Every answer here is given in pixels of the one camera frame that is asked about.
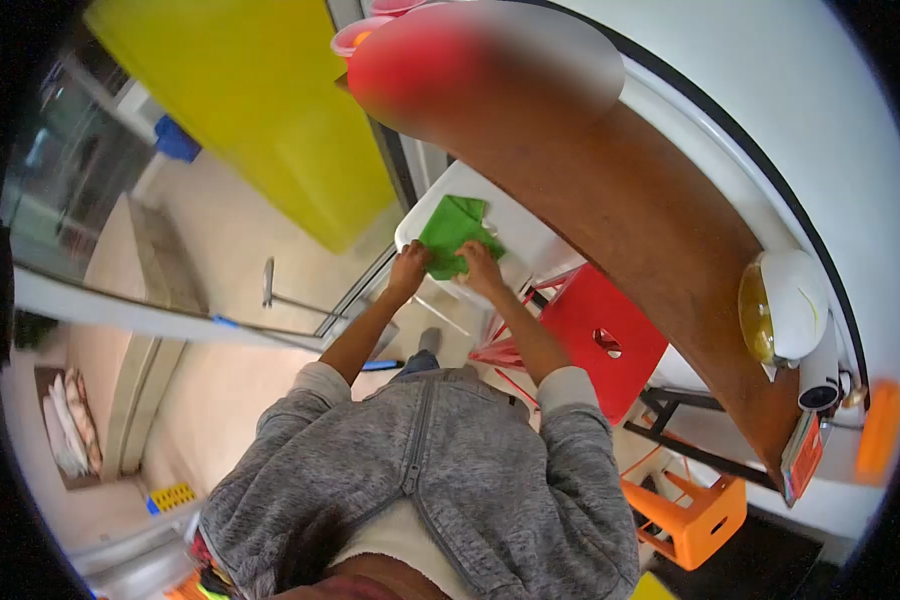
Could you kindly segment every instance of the blue bin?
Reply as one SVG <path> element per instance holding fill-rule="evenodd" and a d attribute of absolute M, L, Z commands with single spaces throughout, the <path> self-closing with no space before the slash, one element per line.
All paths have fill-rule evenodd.
<path fill-rule="evenodd" d="M 156 122 L 153 132 L 156 133 L 156 149 L 171 159 L 193 162 L 201 153 L 200 143 L 180 128 L 169 115 Z"/>

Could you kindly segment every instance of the red stool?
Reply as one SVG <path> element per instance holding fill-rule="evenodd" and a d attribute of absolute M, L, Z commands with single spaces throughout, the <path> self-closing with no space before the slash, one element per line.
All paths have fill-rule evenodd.
<path fill-rule="evenodd" d="M 611 425 L 623 420 L 667 350 L 667 340 L 627 297 L 590 264 L 533 286 L 561 286 L 540 312 L 573 364 L 586 370 Z M 470 352 L 477 362 L 525 371 L 504 324 Z"/>

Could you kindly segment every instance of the jeans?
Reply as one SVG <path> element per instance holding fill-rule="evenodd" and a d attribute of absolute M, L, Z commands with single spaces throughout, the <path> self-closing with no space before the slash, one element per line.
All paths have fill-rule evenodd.
<path fill-rule="evenodd" d="M 407 364 L 404 365 L 403 368 L 400 369 L 400 372 L 396 373 L 390 381 L 394 381 L 404 376 L 410 376 L 414 373 L 434 371 L 440 367 L 441 364 L 437 362 L 437 357 L 434 356 L 430 350 L 420 350 L 420 352 L 413 354 L 407 359 Z"/>

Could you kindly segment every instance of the hoodie zipper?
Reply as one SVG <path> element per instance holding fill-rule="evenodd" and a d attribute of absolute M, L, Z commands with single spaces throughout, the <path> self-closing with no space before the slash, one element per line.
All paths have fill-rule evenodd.
<path fill-rule="evenodd" d="M 404 479 L 402 486 L 403 493 L 412 500 L 417 513 L 420 515 L 420 521 L 423 522 L 423 526 L 427 530 L 427 533 L 430 534 L 436 547 L 440 549 L 440 552 L 443 553 L 443 556 L 446 557 L 447 561 L 453 565 L 456 573 L 463 581 L 468 583 L 472 590 L 479 591 L 480 586 L 477 585 L 477 582 L 473 581 L 468 571 L 464 568 L 464 565 L 457 559 L 450 549 L 450 546 L 447 545 L 447 542 L 441 536 L 440 532 L 437 531 L 437 526 L 430 518 L 430 515 L 427 514 L 427 510 L 423 508 L 423 501 L 420 500 L 420 494 L 417 493 L 417 482 L 418 479 L 420 479 L 420 462 L 423 459 L 423 448 L 424 442 L 427 439 L 427 430 L 430 428 L 430 413 L 433 404 L 432 396 L 434 383 L 430 380 L 427 381 L 426 385 L 427 387 L 423 393 L 423 405 L 420 407 L 420 421 L 416 428 L 416 436 L 413 438 L 412 449 L 410 450 L 410 463 L 409 468 L 407 469 L 407 477 Z"/>
<path fill-rule="evenodd" d="M 413 433 L 413 440 L 410 443 L 409 447 L 409 466 L 407 467 L 407 473 L 404 475 L 403 484 L 399 488 L 397 488 L 393 494 L 385 498 L 384 501 L 382 501 L 380 504 L 374 506 L 372 509 L 362 514 L 360 518 L 350 523 L 349 527 L 353 531 L 359 529 L 365 523 L 369 522 L 371 519 L 382 513 L 397 499 L 406 496 L 413 502 L 413 506 L 416 507 L 416 511 L 420 515 L 420 521 L 423 522 L 424 528 L 427 530 L 427 533 L 430 534 L 430 537 L 433 540 L 433 543 L 436 544 L 436 547 L 439 548 L 440 552 L 443 553 L 443 556 L 446 557 L 447 561 L 449 561 L 451 565 L 453 565 L 454 570 L 456 570 L 456 574 L 459 575 L 460 578 L 463 579 L 463 581 L 467 582 L 472 590 L 479 591 L 480 586 L 473 580 L 473 578 L 470 577 L 470 574 L 464 568 L 464 564 L 460 562 L 459 559 L 457 559 L 453 551 L 450 549 L 450 546 L 447 545 L 447 542 L 441 536 L 440 532 L 437 531 L 437 526 L 430 518 L 430 515 L 427 514 L 427 510 L 423 508 L 423 502 L 420 500 L 420 494 L 417 493 L 417 483 L 420 479 L 420 462 L 423 460 L 424 442 L 427 439 L 427 430 L 430 429 L 430 413 L 432 412 L 433 392 L 434 382 L 433 380 L 428 380 L 423 390 L 423 401 L 421 402 L 420 408 L 416 413 L 416 427 Z"/>
<path fill-rule="evenodd" d="M 417 488 L 417 479 L 420 476 L 420 458 L 422 455 L 424 429 L 429 428 L 428 417 L 430 416 L 430 395 L 433 385 L 427 381 L 423 390 L 423 401 L 416 410 L 416 424 L 413 427 L 413 439 L 409 443 L 409 466 L 403 476 L 403 483 L 396 490 L 384 498 L 382 502 L 374 506 L 372 509 L 361 514 L 356 520 L 347 524 L 352 530 L 357 530 L 371 519 L 383 513 L 384 510 L 393 504 L 396 500 L 410 496 Z"/>

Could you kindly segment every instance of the pillow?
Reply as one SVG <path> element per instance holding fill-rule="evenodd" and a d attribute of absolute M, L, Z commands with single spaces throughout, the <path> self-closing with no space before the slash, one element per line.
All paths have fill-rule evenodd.
<path fill-rule="evenodd" d="M 81 434 L 77 432 L 77 426 L 74 424 L 74 418 L 70 414 L 67 407 L 67 392 L 63 388 L 63 378 L 57 375 L 53 379 L 53 385 L 49 386 L 49 395 L 53 399 L 53 408 L 56 409 L 56 415 L 60 419 L 60 426 L 63 427 L 63 437 L 67 442 L 67 449 L 79 462 L 80 473 L 86 474 L 89 471 L 87 463 L 87 454 L 84 450 L 84 440 Z"/>
<path fill-rule="evenodd" d="M 57 415 L 54 399 L 49 395 L 43 396 L 43 421 L 47 426 L 47 438 L 49 439 L 49 451 L 67 477 L 74 479 L 81 476 L 81 463 L 67 446 L 67 438 L 63 433 L 63 425 Z"/>
<path fill-rule="evenodd" d="M 83 446 L 86 450 L 90 473 L 100 474 L 100 469 L 104 465 L 104 458 L 101 455 L 100 445 L 97 442 L 97 428 L 94 427 L 93 417 L 90 415 L 90 407 L 87 405 L 84 378 L 72 367 L 67 369 L 67 374 L 64 378 L 64 390 L 67 395 L 67 408 L 70 409 L 76 432 L 83 441 Z"/>

